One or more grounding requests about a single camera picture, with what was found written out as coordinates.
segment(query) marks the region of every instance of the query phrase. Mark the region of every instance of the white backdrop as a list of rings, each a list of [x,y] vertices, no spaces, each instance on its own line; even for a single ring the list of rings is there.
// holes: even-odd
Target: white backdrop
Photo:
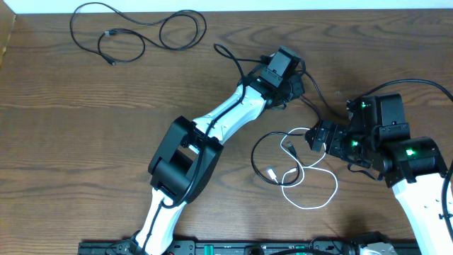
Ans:
[[[4,0],[17,14],[71,13],[87,0]],[[453,0],[104,0],[124,12],[179,11],[276,11],[331,9],[453,9]],[[108,12],[87,6],[82,12]]]

